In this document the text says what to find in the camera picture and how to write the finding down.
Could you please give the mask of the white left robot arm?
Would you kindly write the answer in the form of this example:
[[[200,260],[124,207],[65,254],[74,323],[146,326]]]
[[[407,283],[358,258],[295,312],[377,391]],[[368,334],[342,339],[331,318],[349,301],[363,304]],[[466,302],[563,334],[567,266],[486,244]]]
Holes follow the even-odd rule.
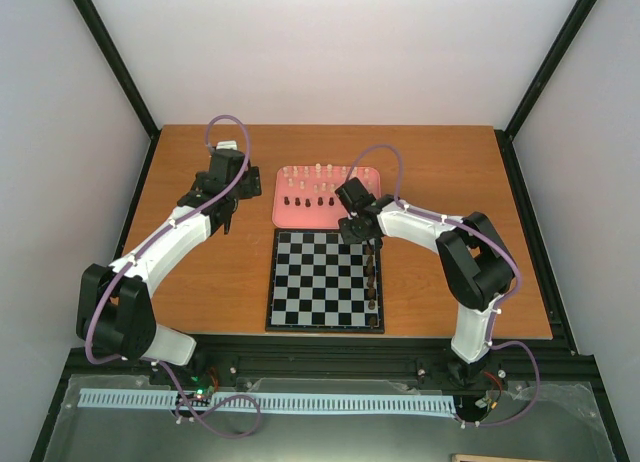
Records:
[[[153,360],[172,364],[186,384],[201,382],[208,360],[195,351],[193,337],[160,325],[152,297],[164,278],[194,248],[217,231],[228,232],[243,199],[261,193],[258,167],[236,142],[211,148],[209,167],[196,174],[169,217],[142,243],[107,266],[90,265],[82,274],[76,333],[91,362],[95,349],[106,360]]]

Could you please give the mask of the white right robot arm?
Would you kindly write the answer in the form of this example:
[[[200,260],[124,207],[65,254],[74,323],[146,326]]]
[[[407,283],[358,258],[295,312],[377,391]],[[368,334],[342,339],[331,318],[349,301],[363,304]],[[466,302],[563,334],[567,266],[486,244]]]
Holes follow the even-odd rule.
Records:
[[[457,361],[449,372],[459,382],[480,369],[493,347],[493,329],[501,306],[520,289],[521,272],[490,219],[418,208],[393,195],[380,198],[353,178],[337,188],[347,212],[339,220],[346,244],[383,237],[402,239],[438,255],[448,289],[458,303],[451,351]]]

